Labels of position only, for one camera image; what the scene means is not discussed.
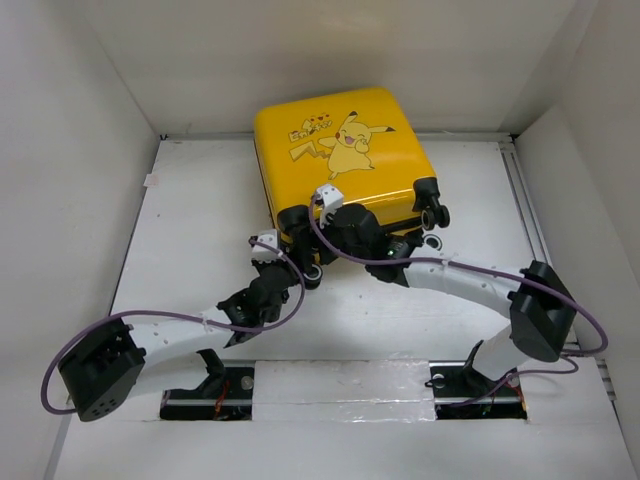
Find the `yellow hard-shell suitcase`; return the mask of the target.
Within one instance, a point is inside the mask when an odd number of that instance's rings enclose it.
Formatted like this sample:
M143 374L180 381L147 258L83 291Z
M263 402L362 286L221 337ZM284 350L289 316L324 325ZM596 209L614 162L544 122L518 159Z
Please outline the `yellow hard-shell suitcase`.
M254 120L254 145L275 229L311 228L314 191L331 183L385 232L446 228L437 174L391 92L370 87L269 106Z

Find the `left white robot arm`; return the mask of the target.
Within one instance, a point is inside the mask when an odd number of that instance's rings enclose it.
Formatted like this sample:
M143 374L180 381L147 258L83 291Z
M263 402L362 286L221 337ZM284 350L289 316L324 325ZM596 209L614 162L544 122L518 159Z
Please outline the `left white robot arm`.
M58 370L83 422L112 414L128 398L161 383L154 367L195 353L188 384L201 396L222 390L225 369L219 348L243 344L290 320L282 308L289 290L318 287L323 270L315 263L298 265L275 230L251 238L251 263L258 275L249 285L215 307L189 315L131 310L109 316L77 334L56 357Z

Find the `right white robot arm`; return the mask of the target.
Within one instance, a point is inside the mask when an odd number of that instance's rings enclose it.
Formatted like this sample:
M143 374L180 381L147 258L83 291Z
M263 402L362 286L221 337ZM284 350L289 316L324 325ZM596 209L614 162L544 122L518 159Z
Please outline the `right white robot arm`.
M486 393L529 360L565 359L577 304L550 265L534 261L503 272L460 261L431 247L419 231L385 232L360 204L324 205L311 226L328 251L362 265L381 282L452 295L507 319L506 327L476 343L465 360L460 375L471 392Z

